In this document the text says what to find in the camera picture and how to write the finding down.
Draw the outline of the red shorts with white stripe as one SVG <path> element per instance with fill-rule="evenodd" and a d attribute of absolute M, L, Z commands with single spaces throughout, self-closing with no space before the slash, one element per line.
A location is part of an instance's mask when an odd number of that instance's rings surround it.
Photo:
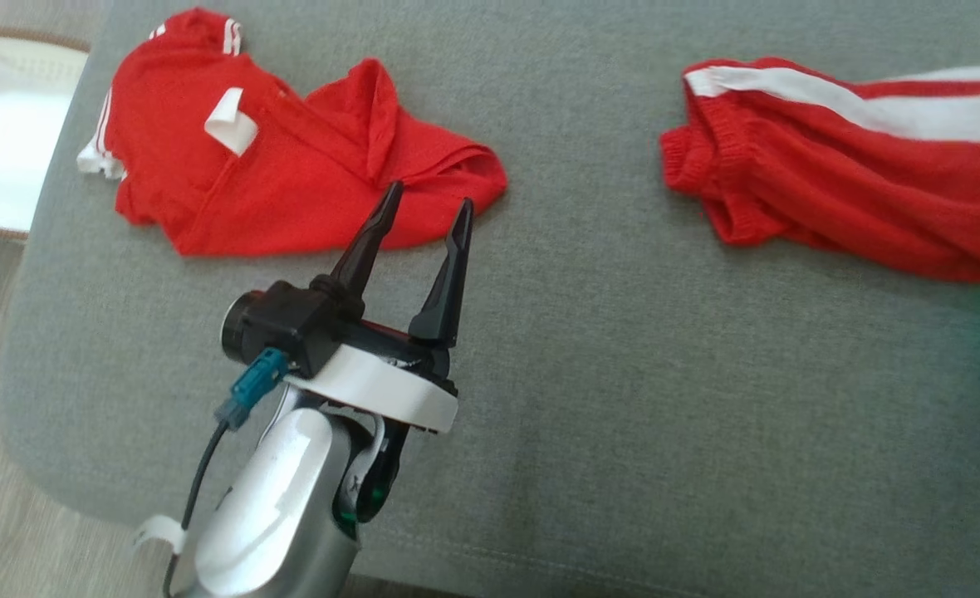
<path fill-rule="evenodd" d="M 666 186 L 719 241 L 775 238 L 980 283 L 980 66 L 850 82 L 783 58 L 681 76 Z"/>

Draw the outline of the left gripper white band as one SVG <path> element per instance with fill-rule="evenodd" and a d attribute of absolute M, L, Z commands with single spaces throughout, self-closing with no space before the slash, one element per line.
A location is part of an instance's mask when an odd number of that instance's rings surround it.
<path fill-rule="evenodd" d="M 364 314 L 362 296 L 381 243 L 394 227 L 404 189 L 402 182 L 392 182 L 333 270 L 312 280 L 320 303 L 343 316 Z M 291 374 L 285 381 L 396 423 L 432 433 L 451 431 L 458 390 L 449 379 L 449 347 L 458 336 L 474 216 L 473 200 L 464 199 L 444 238 L 447 257 L 408 335 L 371 321 L 347 323 L 341 344 L 314 377 Z"/>

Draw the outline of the red basketball jersey white trim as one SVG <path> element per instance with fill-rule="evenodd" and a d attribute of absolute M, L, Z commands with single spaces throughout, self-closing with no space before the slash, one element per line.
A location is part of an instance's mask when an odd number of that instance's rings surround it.
<path fill-rule="evenodd" d="M 186 257 L 341 249 L 393 182 L 384 247 L 420 246 L 508 183 L 490 148 L 411 115 L 376 58 L 301 97 L 243 54 L 240 22 L 202 7 L 122 61 L 76 165 L 117 180 L 115 211 Z"/>

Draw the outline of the white laundry basket brown rim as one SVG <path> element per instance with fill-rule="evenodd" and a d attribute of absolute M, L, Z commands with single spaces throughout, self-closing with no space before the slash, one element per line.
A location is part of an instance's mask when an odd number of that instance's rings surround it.
<path fill-rule="evenodd" d="M 0 236 L 26 241 L 88 51 L 0 29 Z"/>

